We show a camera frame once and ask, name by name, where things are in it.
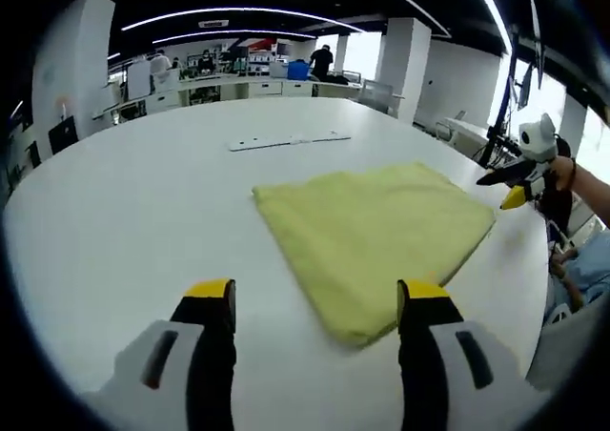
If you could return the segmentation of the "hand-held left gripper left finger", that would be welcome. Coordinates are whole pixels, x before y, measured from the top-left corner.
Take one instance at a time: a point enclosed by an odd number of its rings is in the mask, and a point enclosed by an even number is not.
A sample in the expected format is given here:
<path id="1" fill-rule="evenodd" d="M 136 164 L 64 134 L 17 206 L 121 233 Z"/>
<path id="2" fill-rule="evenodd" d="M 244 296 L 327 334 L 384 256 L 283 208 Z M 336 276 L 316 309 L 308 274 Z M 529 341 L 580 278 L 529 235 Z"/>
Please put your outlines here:
<path id="1" fill-rule="evenodd" d="M 236 287 L 196 283 L 114 359 L 110 379 L 85 394 L 113 430 L 232 430 Z"/>

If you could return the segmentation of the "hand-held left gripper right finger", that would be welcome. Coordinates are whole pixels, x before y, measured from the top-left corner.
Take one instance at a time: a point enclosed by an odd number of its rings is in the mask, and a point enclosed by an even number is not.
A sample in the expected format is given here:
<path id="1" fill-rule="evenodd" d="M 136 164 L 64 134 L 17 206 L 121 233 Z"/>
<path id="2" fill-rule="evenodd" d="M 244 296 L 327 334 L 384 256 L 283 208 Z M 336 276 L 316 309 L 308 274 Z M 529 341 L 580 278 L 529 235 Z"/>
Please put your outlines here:
<path id="1" fill-rule="evenodd" d="M 548 400 L 512 351 L 441 287 L 397 284 L 404 430 L 521 430 Z"/>

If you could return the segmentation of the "person's right hand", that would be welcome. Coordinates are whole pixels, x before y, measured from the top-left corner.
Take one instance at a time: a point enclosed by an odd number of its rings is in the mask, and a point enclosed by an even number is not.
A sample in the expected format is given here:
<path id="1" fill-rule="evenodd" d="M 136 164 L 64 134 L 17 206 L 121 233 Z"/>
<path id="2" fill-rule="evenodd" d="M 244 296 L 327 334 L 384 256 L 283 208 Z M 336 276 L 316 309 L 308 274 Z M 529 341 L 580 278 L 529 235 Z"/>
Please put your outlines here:
<path id="1" fill-rule="evenodd" d="M 550 163 L 551 174 L 559 191 L 569 191 L 571 189 L 576 169 L 576 161 L 571 157 L 558 155 Z"/>

